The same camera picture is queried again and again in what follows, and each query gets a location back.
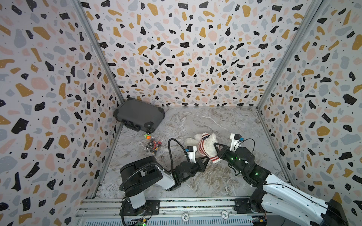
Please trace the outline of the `red white striped sweater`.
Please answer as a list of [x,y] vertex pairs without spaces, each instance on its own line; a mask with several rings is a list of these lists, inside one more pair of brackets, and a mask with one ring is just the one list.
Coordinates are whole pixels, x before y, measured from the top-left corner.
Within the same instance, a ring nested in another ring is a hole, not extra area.
[[202,156],[208,157],[212,163],[218,163],[221,159],[217,156],[217,150],[214,143],[217,143],[215,134],[203,133],[198,143],[198,151]]

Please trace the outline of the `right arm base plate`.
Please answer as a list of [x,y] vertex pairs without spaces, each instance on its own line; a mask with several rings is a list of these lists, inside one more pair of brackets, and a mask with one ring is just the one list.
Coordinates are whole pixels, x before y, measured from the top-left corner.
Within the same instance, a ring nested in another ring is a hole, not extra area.
[[247,213],[261,213],[265,214],[267,211],[262,206],[262,203],[266,203],[267,200],[274,198],[274,195],[267,193],[262,189],[255,189],[250,197],[236,198],[234,199],[234,210],[238,214]]

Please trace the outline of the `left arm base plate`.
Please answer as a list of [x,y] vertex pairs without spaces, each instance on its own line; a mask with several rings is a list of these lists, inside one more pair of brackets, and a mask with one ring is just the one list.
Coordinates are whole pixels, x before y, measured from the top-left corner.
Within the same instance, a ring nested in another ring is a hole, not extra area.
[[160,200],[146,200],[146,203],[134,209],[129,200],[122,201],[122,206],[119,215],[120,216],[138,216],[138,215],[152,215],[157,216],[159,214]]

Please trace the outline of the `white teddy bear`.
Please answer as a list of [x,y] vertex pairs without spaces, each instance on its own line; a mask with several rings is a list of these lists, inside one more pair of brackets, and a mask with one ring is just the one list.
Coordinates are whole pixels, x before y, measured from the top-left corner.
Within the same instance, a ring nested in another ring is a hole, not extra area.
[[194,138],[185,140],[187,146],[196,146],[197,151],[204,157],[208,157],[212,163],[218,163],[221,159],[217,156],[217,150],[214,143],[218,143],[217,136],[212,133],[196,134]]

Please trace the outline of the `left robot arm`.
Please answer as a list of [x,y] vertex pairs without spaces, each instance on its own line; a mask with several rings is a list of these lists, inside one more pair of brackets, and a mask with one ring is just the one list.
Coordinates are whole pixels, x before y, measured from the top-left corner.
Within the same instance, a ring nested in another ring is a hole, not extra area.
[[209,162],[207,157],[196,158],[195,162],[183,161],[175,169],[167,171],[156,158],[149,156],[129,163],[120,169],[124,192],[134,211],[144,210],[148,205],[144,191],[154,184],[166,191],[173,191],[199,172],[204,172]]

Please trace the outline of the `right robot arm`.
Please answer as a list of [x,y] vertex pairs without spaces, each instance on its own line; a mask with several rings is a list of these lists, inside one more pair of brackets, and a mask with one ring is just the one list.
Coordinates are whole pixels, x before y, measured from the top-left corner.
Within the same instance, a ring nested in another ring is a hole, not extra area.
[[235,152],[215,143],[217,156],[240,173],[255,188],[248,204],[255,213],[274,213],[301,226],[347,226],[341,204],[333,199],[308,195],[269,170],[255,163],[254,155],[245,147]]

